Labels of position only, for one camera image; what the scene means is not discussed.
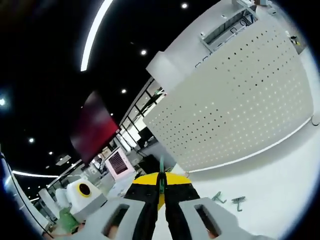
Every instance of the white machine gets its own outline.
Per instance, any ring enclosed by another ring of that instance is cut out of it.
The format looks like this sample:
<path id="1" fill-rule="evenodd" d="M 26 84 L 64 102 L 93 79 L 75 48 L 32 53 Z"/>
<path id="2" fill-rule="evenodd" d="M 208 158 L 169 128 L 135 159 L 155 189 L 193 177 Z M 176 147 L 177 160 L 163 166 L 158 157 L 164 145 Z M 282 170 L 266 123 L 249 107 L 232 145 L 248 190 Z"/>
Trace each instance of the white machine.
<path id="1" fill-rule="evenodd" d="M 83 178 L 68 184 L 65 194 L 72 206 L 70 213 L 79 223 L 86 220 L 107 201 L 96 186 Z"/>

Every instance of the wire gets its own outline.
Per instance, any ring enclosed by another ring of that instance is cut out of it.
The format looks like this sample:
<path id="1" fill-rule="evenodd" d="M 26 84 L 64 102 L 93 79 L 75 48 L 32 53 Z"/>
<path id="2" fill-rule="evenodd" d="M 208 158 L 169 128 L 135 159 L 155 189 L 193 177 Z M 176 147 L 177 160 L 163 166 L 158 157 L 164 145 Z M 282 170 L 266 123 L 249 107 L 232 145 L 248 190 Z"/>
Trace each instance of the wire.
<path id="1" fill-rule="evenodd" d="M 8 170 L 9 170 L 10 176 L 11 176 L 11 178 L 12 178 L 12 182 L 13 182 L 13 184 L 14 184 L 14 187 L 15 187 L 16 191 L 18 192 L 18 194 L 19 194 L 19 196 L 20 196 L 23 204 L 25 205 L 25 208 L 28 209 L 29 213 L 30 213 L 31 216 L 34 218 L 34 220 L 36 221 L 36 223 L 39 224 L 39 226 L 40 226 L 51 238 L 54 239 L 54 237 L 38 222 L 38 220 L 35 218 L 35 216 L 31 213 L 30 209 L 27 207 L 26 202 L 25 202 L 24 199 L 22 198 L 22 196 L 21 196 L 21 194 L 20 194 L 20 192 L 19 192 L 19 190 L 18 190 L 18 188 L 17 188 L 16 182 L 15 182 L 15 180 L 14 180 L 14 176 L 13 176 L 12 172 L 10 171 L 10 166 L 9 166 L 9 164 L 7 163 L 7 160 L 6 160 L 5 156 L 4 156 L 3 154 L 1 154 L 0 157 L 2 157 L 2 158 L 4 159 L 4 161 L 5 161 L 5 163 L 6 163 L 7 167 L 8 167 Z"/>
<path id="2" fill-rule="evenodd" d="M 317 126 L 319 126 L 320 122 L 314 123 L 314 122 L 313 122 L 314 116 L 315 116 L 315 115 L 312 115 L 312 117 L 311 117 L 311 123 L 312 123 L 313 126 L 317 127 Z"/>

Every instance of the yellow surface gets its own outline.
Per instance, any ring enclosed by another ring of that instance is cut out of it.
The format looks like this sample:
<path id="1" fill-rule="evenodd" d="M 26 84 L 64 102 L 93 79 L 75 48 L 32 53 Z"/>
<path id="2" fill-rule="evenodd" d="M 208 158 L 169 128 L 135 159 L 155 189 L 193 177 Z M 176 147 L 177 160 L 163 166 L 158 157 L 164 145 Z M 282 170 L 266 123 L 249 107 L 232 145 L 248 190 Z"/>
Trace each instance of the yellow surface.
<path id="1" fill-rule="evenodd" d="M 176 184 L 190 184 L 191 181 L 185 176 L 177 175 L 171 172 L 166 172 L 166 183 L 167 185 L 176 185 Z"/>
<path id="2" fill-rule="evenodd" d="M 148 175 L 140 176 L 135 179 L 133 184 L 141 184 L 141 185 L 157 185 L 158 172 L 151 173 Z"/>
<path id="3" fill-rule="evenodd" d="M 79 184 L 78 184 L 78 186 L 77 186 L 77 190 L 78 190 L 78 192 L 83 196 L 83 197 L 85 197 L 85 198 L 88 198 L 88 197 L 90 197 L 91 196 L 91 190 L 90 190 L 90 193 L 88 194 L 88 195 L 86 195 L 86 194 L 84 194 L 82 191 L 80 191 L 80 185 L 81 184 L 85 184 L 85 183 L 83 183 L 83 182 L 80 182 Z"/>
<path id="4" fill-rule="evenodd" d="M 160 208 L 165 204 L 165 195 L 163 193 L 160 193 L 159 195 L 159 203 L 158 203 L 158 211 Z"/>

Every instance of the yellow circle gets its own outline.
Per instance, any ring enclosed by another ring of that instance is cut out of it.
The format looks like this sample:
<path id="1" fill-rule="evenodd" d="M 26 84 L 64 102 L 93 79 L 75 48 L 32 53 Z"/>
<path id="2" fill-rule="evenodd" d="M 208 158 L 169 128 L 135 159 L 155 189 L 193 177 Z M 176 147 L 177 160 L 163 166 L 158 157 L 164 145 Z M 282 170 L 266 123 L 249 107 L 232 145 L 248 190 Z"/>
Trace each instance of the yellow circle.
<path id="1" fill-rule="evenodd" d="M 87 184 L 81 182 L 81 183 L 79 183 L 78 186 L 77 186 L 78 192 L 79 192 L 83 197 L 85 197 L 85 198 L 90 197 L 90 196 L 91 196 L 91 191 L 90 191 L 89 194 L 84 194 L 84 193 L 80 190 L 80 185 L 81 185 L 81 184 L 86 185 L 86 186 L 88 187 L 88 189 L 90 190 L 90 188 L 89 188 L 89 186 L 88 186 Z"/>

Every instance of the white perforated panel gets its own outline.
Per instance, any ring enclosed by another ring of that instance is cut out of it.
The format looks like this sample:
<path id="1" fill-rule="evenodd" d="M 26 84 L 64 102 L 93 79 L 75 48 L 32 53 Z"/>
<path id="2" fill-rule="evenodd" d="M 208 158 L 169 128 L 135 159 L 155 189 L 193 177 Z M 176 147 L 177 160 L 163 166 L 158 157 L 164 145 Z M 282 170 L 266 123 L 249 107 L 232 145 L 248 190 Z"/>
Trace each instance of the white perforated panel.
<path id="1" fill-rule="evenodd" d="M 264 151 L 312 114 L 302 63 L 270 17 L 213 53 L 143 121 L 185 171 L 196 171 Z"/>

